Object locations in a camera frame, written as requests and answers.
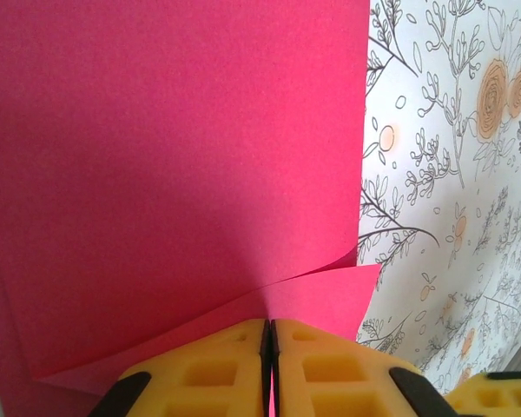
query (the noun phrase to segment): botanical print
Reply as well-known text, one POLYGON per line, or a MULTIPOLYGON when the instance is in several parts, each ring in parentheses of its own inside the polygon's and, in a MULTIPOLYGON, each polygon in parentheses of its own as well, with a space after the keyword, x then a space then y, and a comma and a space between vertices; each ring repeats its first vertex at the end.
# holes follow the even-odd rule
MULTIPOLYGON (((371 7, 371 29, 369 32, 370 49, 366 66, 366 95, 382 76, 392 60, 401 63, 404 68, 419 76, 406 61, 399 49, 396 31, 403 16, 401 0, 379 0, 371 7)), ((410 23, 416 23, 412 15, 407 15, 410 23)))
POLYGON ((372 0, 357 340, 442 393, 521 344, 521 0, 372 0))

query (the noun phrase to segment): pink cardstock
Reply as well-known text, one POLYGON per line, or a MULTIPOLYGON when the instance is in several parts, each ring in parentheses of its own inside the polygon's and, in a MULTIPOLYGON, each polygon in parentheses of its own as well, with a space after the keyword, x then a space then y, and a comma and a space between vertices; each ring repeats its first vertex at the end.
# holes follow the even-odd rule
POLYGON ((289 318, 354 340, 379 275, 379 266, 341 268, 256 289, 174 330, 119 354, 39 379, 104 395, 129 367, 152 356, 258 318, 289 318))
POLYGON ((16 369, 101 362, 352 266, 367 31, 368 0, 0 2, 0 317, 16 369))

